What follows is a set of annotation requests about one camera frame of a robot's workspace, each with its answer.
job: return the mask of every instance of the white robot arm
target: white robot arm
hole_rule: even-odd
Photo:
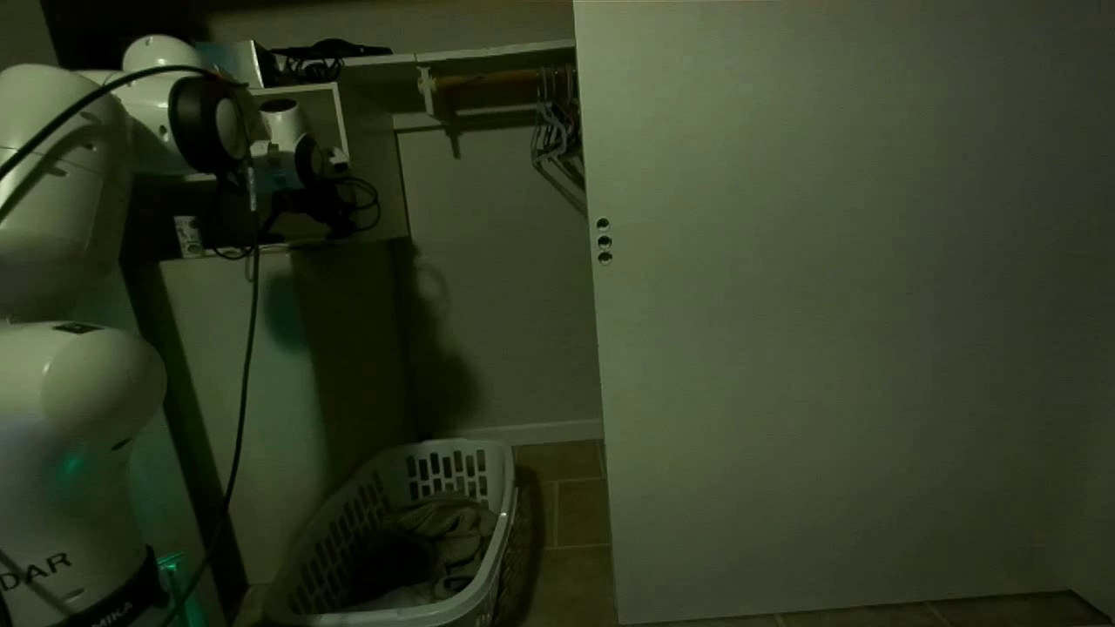
[[[297,107],[265,106],[270,136],[252,143],[235,86],[187,70],[96,98],[28,152],[72,103],[157,66],[202,61],[148,37],[120,73],[0,73],[0,627],[153,624],[167,600],[126,493],[129,445],[162,403],[163,364],[123,331],[42,321],[117,263],[133,172],[253,163],[263,192],[320,171]]]

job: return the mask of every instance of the laundry basket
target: laundry basket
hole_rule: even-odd
[[[488,627],[500,592],[500,563],[515,512],[511,447],[478,440],[433,440],[384,451],[363,465],[310,520],[268,588],[272,623],[317,627]],[[443,601],[399,609],[341,611],[368,533],[384,515],[438,492],[460,492],[500,515],[479,572]],[[382,568],[394,568],[385,563]]]

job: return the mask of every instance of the white door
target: white door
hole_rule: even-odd
[[[575,11],[621,621],[1067,587],[1109,3]]]

